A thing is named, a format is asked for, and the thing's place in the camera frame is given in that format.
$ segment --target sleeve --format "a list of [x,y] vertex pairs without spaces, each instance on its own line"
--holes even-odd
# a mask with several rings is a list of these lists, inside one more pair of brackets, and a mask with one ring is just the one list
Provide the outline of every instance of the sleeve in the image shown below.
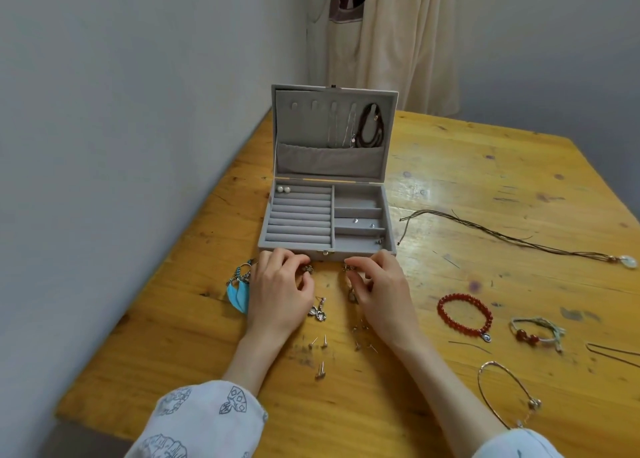
[[161,398],[125,458],[249,458],[268,414],[251,392],[226,381]]
[[490,439],[473,458],[563,458],[549,440],[531,429],[516,428]]

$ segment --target curtain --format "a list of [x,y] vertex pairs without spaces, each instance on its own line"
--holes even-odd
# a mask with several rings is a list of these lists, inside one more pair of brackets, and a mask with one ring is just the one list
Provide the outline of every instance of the curtain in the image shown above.
[[[455,0],[328,3],[329,22],[319,28],[314,46],[326,52],[316,68],[326,66],[324,84],[398,91],[398,109],[416,113],[448,116],[459,110]],[[308,60],[318,66],[318,59]]]

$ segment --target wall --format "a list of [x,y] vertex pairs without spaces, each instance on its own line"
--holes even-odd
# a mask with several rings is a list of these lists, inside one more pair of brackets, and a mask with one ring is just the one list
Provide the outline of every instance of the wall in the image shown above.
[[637,0],[458,0],[458,117],[571,138],[640,216],[639,18]]
[[3,457],[36,454],[270,84],[305,82],[305,16],[305,0],[0,0]]

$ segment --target jewelry box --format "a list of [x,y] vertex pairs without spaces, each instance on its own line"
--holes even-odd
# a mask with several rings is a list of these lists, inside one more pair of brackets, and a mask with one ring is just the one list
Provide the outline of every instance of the jewelry box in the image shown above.
[[395,91],[273,85],[273,174],[258,246],[312,260],[396,254],[385,170]]

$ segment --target wooden table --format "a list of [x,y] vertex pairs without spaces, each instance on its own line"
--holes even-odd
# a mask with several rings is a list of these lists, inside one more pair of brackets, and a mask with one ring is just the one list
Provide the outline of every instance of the wooden table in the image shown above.
[[[63,397],[60,418],[135,439],[160,396],[224,373],[244,328],[225,282],[257,254],[272,156],[267,115]],[[637,220],[565,138],[398,112],[385,185],[396,240],[400,217],[432,208],[541,244],[640,257]],[[479,366],[497,360],[542,399],[529,425],[561,453],[637,454],[640,369],[584,344],[640,350],[640,270],[522,249],[436,216],[412,221],[397,257],[422,329],[476,394]],[[379,354],[354,351],[359,308],[347,302],[340,265],[315,268],[328,318],[307,319],[268,374],[259,397],[270,419],[256,456],[448,454],[427,404],[376,335],[358,338]],[[492,343],[443,324],[436,302],[451,292],[473,292],[489,306]],[[459,321],[481,326],[474,309],[451,305]],[[509,319],[535,315],[566,328],[563,355],[514,339]],[[307,343],[325,333],[328,349],[309,351]],[[326,378],[316,382],[323,360]],[[509,422],[524,416],[525,396],[505,373],[488,369],[483,387]]]

